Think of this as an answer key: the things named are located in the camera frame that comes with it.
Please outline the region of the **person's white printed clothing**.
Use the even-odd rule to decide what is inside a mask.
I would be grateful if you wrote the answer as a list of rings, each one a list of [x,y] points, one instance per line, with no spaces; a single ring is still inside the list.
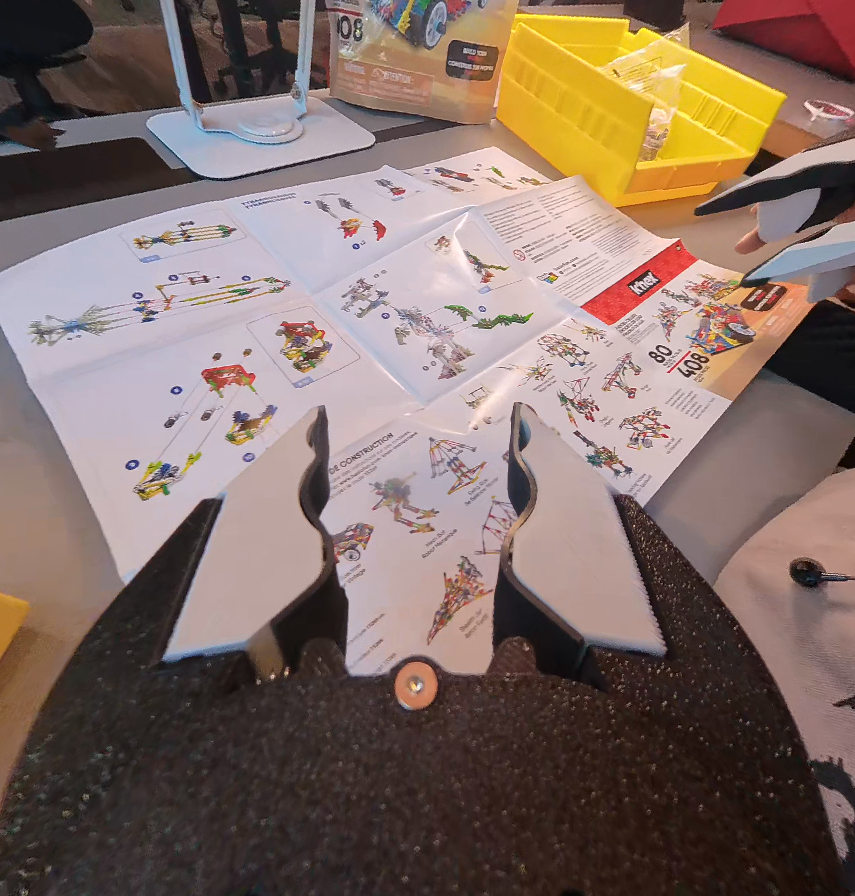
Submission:
[[[753,534],[715,583],[801,732],[855,894],[855,581],[802,588],[788,571],[797,557],[855,575],[855,468],[828,476]]]

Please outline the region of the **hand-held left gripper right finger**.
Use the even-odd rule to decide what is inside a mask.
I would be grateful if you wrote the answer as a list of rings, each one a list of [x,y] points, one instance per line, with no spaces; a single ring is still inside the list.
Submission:
[[[667,655],[620,495],[535,410],[511,410],[508,497],[515,519],[494,590],[494,664],[507,643],[551,676],[583,676],[594,648]]]

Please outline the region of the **red box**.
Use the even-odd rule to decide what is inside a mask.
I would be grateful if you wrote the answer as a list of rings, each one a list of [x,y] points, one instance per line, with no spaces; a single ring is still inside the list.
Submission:
[[[855,81],[855,1],[724,1],[713,29]]]

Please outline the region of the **black desk mat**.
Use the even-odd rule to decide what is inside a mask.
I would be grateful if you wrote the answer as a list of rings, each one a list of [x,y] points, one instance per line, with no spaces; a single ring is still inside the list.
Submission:
[[[326,103],[370,132],[375,144],[364,151],[227,181],[193,173],[152,135],[147,121],[160,109],[61,122],[63,134],[54,150],[31,151],[0,143],[0,221],[196,183],[203,184],[204,199],[251,194],[383,165],[412,168],[507,140],[505,128],[495,120],[484,126],[457,126],[334,99]]]

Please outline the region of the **large instruction sheet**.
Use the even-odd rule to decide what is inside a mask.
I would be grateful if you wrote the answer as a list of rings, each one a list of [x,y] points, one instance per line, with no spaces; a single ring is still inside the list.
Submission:
[[[355,674],[480,673],[512,404],[651,499],[811,309],[490,148],[169,210],[0,273],[124,583],[323,407]]]

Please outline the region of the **black office chair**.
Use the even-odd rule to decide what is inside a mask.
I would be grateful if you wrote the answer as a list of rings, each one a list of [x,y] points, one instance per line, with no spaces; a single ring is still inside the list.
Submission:
[[[94,110],[60,103],[41,82],[41,72],[84,59],[94,26],[73,1],[0,1],[0,77],[19,103],[0,112],[0,142],[30,150],[56,147],[63,130],[53,122],[93,118]]]

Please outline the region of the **clear plastic parts bag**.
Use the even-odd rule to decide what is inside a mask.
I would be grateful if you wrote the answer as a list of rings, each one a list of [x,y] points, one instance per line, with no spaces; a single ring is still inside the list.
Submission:
[[[639,162],[657,159],[664,147],[676,109],[679,106],[686,62],[680,46],[690,49],[690,25],[664,34],[653,33],[645,44],[639,42],[638,32],[626,30],[622,50],[600,70],[623,88],[652,102],[645,128]]]

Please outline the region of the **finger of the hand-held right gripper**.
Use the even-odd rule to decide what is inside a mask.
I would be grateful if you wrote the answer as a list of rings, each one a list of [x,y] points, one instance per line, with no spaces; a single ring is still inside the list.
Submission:
[[[855,303],[855,220],[788,246],[751,270],[741,285],[758,287],[802,276],[808,279],[808,302],[838,298]]]
[[[755,206],[772,243],[834,220],[855,204],[855,128],[747,177],[700,204],[696,216]]]

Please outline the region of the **K'NEX toy box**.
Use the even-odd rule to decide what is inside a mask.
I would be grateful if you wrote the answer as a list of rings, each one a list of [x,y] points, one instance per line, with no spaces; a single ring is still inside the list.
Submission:
[[[494,117],[517,1],[326,2],[333,98],[482,125]]]

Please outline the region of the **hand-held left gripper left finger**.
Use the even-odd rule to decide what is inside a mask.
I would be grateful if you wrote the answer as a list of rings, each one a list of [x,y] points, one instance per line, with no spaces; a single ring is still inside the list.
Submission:
[[[259,678],[299,668],[312,641],[343,658],[349,604],[332,535],[330,434],[324,406],[311,408],[220,496],[165,663],[242,651]]]

